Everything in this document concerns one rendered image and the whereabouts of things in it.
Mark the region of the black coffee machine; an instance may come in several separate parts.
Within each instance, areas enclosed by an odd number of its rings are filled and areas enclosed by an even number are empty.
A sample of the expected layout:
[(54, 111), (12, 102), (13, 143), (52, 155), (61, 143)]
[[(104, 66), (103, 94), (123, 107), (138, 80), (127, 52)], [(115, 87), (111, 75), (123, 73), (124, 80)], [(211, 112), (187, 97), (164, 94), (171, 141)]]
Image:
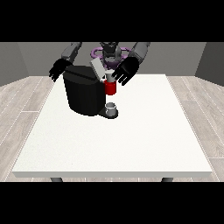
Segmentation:
[(115, 115), (106, 114), (106, 80), (98, 80), (91, 66), (68, 66), (63, 73), (63, 80), (71, 110), (83, 116), (118, 117), (117, 109)]

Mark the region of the pale grey machine lid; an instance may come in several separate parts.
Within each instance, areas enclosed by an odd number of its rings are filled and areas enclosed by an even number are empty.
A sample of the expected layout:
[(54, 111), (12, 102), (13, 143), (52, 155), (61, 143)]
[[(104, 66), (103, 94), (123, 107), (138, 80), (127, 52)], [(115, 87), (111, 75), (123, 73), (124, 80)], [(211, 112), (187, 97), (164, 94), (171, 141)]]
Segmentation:
[(90, 66), (93, 68), (94, 73), (98, 80), (101, 80), (105, 75), (105, 69), (99, 58), (92, 59), (90, 61)]

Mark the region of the small grey coffee pod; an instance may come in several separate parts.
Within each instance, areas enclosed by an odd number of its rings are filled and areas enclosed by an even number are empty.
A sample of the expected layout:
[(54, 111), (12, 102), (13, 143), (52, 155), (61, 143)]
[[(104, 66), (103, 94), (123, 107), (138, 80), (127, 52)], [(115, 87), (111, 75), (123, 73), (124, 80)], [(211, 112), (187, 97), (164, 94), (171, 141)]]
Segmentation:
[(114, 81), (116, 81), (116, 79), (112, 76), (113, 72), (114, 72), (113, 69), (109, 69), (109, 70), (105, 71), (105, 76), (106, 76), (107, 82), (114, 82)]

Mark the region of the red pod holder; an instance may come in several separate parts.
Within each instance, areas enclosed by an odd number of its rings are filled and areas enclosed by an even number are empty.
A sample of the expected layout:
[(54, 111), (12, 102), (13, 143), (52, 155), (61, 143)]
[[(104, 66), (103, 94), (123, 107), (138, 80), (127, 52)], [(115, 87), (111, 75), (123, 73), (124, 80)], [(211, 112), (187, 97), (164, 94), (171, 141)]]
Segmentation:
[(107, 82), (104, 81), (105, 85), (105, 94), (106, 95), (114, 95), (116, 93), (116, 82)]

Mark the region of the small grey cup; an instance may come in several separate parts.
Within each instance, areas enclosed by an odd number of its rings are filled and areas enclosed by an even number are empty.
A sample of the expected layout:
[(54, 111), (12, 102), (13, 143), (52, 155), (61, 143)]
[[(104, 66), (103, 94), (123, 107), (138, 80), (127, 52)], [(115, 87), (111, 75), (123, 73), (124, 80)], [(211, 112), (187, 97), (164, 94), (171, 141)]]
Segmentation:
[(114, 116), (116, 114), (116, 105), (113, 102), (108, 102), (105, 108), (108, 116)]

